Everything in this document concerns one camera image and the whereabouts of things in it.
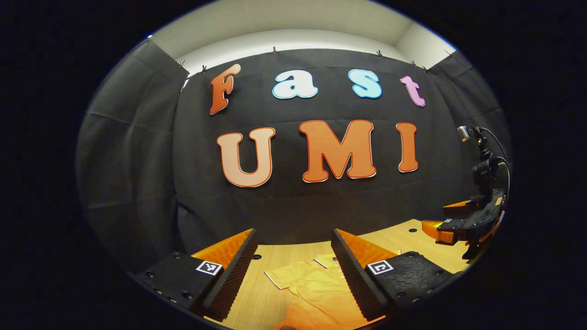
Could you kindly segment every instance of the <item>white ceiling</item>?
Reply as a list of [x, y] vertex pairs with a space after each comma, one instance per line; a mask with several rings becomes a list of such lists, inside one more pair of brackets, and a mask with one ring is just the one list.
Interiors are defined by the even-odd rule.
[[211, 43], [280, 29], [343, 32], [395, 46], [413, 21], [369, 0], [219, 0], [153, 33], [177, 59]]

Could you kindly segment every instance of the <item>black fabric backdrop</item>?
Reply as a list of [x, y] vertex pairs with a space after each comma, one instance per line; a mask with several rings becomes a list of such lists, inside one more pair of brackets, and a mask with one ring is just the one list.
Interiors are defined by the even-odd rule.
[[[241, 65], [241, 72], [234, 76], [228, 107], [210, 116], [210, 82], [235, 63]], [[312, 74], [318, 94], [310, 99], [275, 98], [275, 76], [297, 69]], [[381, 97], [355, 95], [354, 83], [348, 79], [351, 69], [377, 74]], [[332, 228], [364, 234], [412, 218], [441, 218], [442, 206], [478, 194], [471, 174], [478, 148], [473, 141], [462, 143], [456, 127], [483, 124], [505, 146], [511, 145], [503, 113], [475, 73], [469, 63], [450, 56], [426, 73], [368, 53], [301, 49], [250, 56], [192, 76], [181, 92], [173, 131], [177, 221], [187, 251], [198, 251], [247, 228], [258, 230], [260, 244], [299, 244], [327, 241]], [[400, 82], [406, 75], [419, 84], [425, 107], [416, 106]], [[300, 123], [325, 120], [342, 140], [354, 119], [374, 124], [372, 157], [377, 174], [358, 180], [346, 174], [337, 180], [330, 174], [325, 182], [305, 183], [308, 151]], [[402, 146], [395, 126], [400, 122], [417, 127], [419, 167], [410, 173], [397, 169]], [[271, 139], [272, 176], [257, 188], [234, 186], [222, 173], [216, 139], [241, 133], [241, 168], [252, 172], [257, 158], [248, 133], [259, 127], [276, 130]]]
[[[242, 69], [234, 76], [230, 103], [210, 116], [210, 82], [235, 63]], [[312, 74], [316, 96], [272, 95], [275, 76], [292, 69]], [[351, 69], [377, 74], [381, 97], [356, 96]], [[416, 106], [400, 82], [406, 75], [419, 84], [425, 107]], [[346, 50], [267, 53], [197, 73], [180, 93], [186, 76], [154, 43], [139, 45], [105, 79], [80, 130], [77, 182], [86, 217], [130, 271], [173, 250], [196, 252], [248, 228], [258, 230], [260, 244], [300, 244], [327, 241], [333, 228], [364, 234], [412, 218], [442, 218], [442, 206], [478, 193], [471, 175], [478, 149], [473, 141], [462, 143], [456, 127], [481, 124], [507, 150], [511, 145], [495, 97], [458, 53], [430, 73]], [[304, 182], [308, 151], [299, 124], [325, 120], [342, 140], [354, 119], [374, 124], [377, 174], [357, 180], [330, 174], [322, 183]], [[417, 127], [419, 167], [409, 173], [397, 169], [400, 122]], [[244, 136], [241, 167], [251, 172], [257, 158], [248, 133], [267, 126], [276, 130], [271, 178], [256, 188], [232, 185], [222, 173], [217, 137]], [[324, 168], [329, 171], [325, 161]]]
[[183, 249], [174, 221], [171, 138], [187, 74], [143, 42], [104, 80], [80, 129], [76, 176], [86, 218], [128, 270]]

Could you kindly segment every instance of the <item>black border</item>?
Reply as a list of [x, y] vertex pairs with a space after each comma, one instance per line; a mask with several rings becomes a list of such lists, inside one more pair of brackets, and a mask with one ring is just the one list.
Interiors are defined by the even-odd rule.
[[[475, 64], [503, 105], [517, 163], [491, 249], [451, 292], [438, 294], [441, 302], [388, 327], [578, 324], [584, 268], [565, 244], [574, 250], [582, 244], [568, 237], [576, 225], [565, 213], [580, 208], [584, 194], [573, 172], [582, 168], [577, 153], [584, 147], [572, 136], [582, 131], [584, 112], [584, 83], [572, 83], [582, 63], [575, 35], [583, 26], [580, 9], [542, 0], [392, 6]], [[8, 87], [16, 87], [17, 97], [5, 106], [7, 159], [16, 170], [5, 173], [12, 199], [6, 224], [17, 227], [5, 230], [8, 328], [201, 328], [147, 298], [100, 246], [79, 209], [73, 161], [83, 112], [107, 73], [146, 35], [194, 7], [190, 1], [20, 1], [3, 10]], [[563, 133], [553, 136], [558, 129]]]

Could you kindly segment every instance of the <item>orange gripper pad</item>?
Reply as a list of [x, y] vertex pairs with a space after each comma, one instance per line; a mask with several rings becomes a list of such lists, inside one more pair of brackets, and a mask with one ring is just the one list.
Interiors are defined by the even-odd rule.
[[467, 202], [468, 202], [468, 200], [466, 200], [466, 201], [460, 201], [458, 203], [450, 204], [450, 205], [443, 206], [443, 207], [462, 207], [462, 206], [468, 206], [467, 205]]
[[452, 243], [454, 233], [451, 231], [438, 231], [438, 227], [444, 223], [443, 221], [422, 221], [422, 231], [426, 235], [432, 237], [437, 242]]
[[221, 264], [224, 269], [227, 269], [228, 265], [230, 265], [230, 262], [234, 258], [234, 255], [241, 248], [251, 231], [252, 229], [245, 230], [240, 234], [236, 234], [226, 240], [211, 245], [191, 256], [206, 261], [216, 262], [217, 264]]
[[362, 268], [367, 267], [368, 264], [373, 262], [386, 260], [397, 256], [397, 254], [385, 250], [384, 248], [375, 245], [369, 241], [366, 241], [353, 234], [349, 234], [345, 231], [337, 229], [340, 236], [345, 241], [346, 245], [350, 248], [352, 253], [357, 258]]

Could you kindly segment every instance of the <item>pink letter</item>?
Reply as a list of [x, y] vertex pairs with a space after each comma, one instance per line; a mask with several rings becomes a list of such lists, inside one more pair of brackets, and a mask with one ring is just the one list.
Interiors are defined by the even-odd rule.
[[424, 99], [421, 98], [420, 95], [418, 95], [418, 90], [420, 89], [420, 86], [413, 82], [410, 76], [405, 76], [401, 78], [400, 81], [402, 82], [402, 84], [406, 85], [407, 92], [410, 94], [411, 100], [414, 101], [414, 103], [417, 106], [423, 107], [426, 105], [426, 101], [424, 101]]

